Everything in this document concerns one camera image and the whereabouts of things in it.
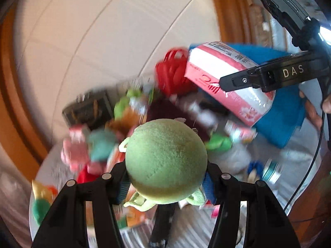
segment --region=green toy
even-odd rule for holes
[[[200,186],[207,168],[206,148],[184,123],[149,121],[137,127],[120,149],[126,152],[126,169],[137,190],[125,207],[146,211],[183,199],[193,205],[205,202]]]
[[[140,89],[128,89],[126,92],[126,96],[122,97],[120,101],[115,104],[114,107],[114,118],[121,119],[124,110],[129,106],[130,98],[137,97],[139,98],[142,95],[142,91]]]
[[[229,137],[214,133],[208,142],[205,142],[207,150],[228,151],[232,147]]]
[[[51,204],[46,199],[36,199],[32,206],[32,213],[37,224],[40,225],[45,218]]]

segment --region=teal plush toy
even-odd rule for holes
[[[124,206],[146,211],[183,199],[193,205],[205,202],[200,186],[207,168],[206,148],[184,123],[149,121],[137,127],[120,150],[126,152],[126,168],[137,190]]]
[[[92,162],[105,161],[118,142],[116,135],[108,129],[92,131],[86,140]]]

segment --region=green foam ball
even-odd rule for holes
[[[187,198],[200,187],[207,152],[200,137],[184,123],[157,119],[134,130],[125,164],[140,195],[168,204]]]

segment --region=pink plush toy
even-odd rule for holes
[[[102,175],[103,173],[106,172],[106,166],[107,166],[106,161],[95,161],[95,162],[89,161],[87,163],[87,172],[93,175]]]
[[[86,125],[76,125],[69,129],[70,138],[63,140],[61,159],[64,164],[69,165],[72,172],[79,171],[80,165],[90,161],[86,137],[89,129]]]

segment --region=black cable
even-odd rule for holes
[[[291,221],[291,223],[308,222],[308,221],[314,220],[314,219],[316,219],[316,218],[323,217],[323,216],[325,216],[325,215],[327,215],[327,214],[328,214],[328,213],[323,213],[323,214],[316,215],[316,216],[314,216],[314,217],[312,217],[312,218],[309,218],[309,219]]]
[[[306,178],[308,177],[308,174],[309,174],[310,170],[312,169],[312,167],[314,165],[314,162],[315,162],[315,160],[317,158],[317,155],[318,155],[318,152],[319,152],[319,147],[321,146],[321,142],[322,142],[323,128],[324,128],[324,118],[325,118],[325,113],[322,112],[322,127],[321,127],[321,132],[319,134],[319,139],[318,139],[318,144],[317,144],[316,152],[315,152],[315,155],[314,155],[314,157],[312,159],[312,163],[310,164],[309,169],[308,169],[306,175],[304,176],[304,178],[302,179],[300,185],[297,187],[297,189],[294,191],[292,197],[290,198],[290,200],[285,205],[284,211],[286,211],[287,207],[289,206],[289,204],[291,203],[291,201],[294,199],[295,195],[297,194],[297,192],[299,191],[299,189],[301,188],[301,186],[305,182]]]
[[[326,86],[324,87],[324,92],[322,91],[322,102],[326,99],[326,97],[330,94],[329,89],[331,88],[331,50],[329,45],[326,43],[325,40],[322,39],[322,44],[324,44],[325,46],[325,51],[328,57],[328,65],[329,65],[329,70],[330,70],[330,75],[329,75],[329,79],[327,81]],[[315,155],[312,159],[312,163],[309,166],[309,169],[306,173],[306,175],[304,176],[304,178],[302,179],[301,183],[299,184],[299,186],[297,187],[297,189],[294,191],[292,197],[290,198],[290,200],[287,202],[287,204],[285,205],[284,211],[286,211],[287,207],[289,206],[289,204],[291,203],[291,201],[294,199],[295,195],[297,194],[297,192],[299,191],[299,189],[301,188],[301,186],[303,185],[303,183],[305,182],[306,178],[308,177],[308,174],[310,173],[310,170],[312,169],[314,162],[316,160],[316,157],[318,155],[319,152],[319,148],[321,146],[321,142],[322,142],[322,137],[323,137],[323,129],[324,129],[324,119],[325,119],[325,113],[322,110],[322,126],[321,126],[321,132],[319,134],[319,139],[318,139],[318,144],[317,144],[317,148],[316,148],[316,152]]]

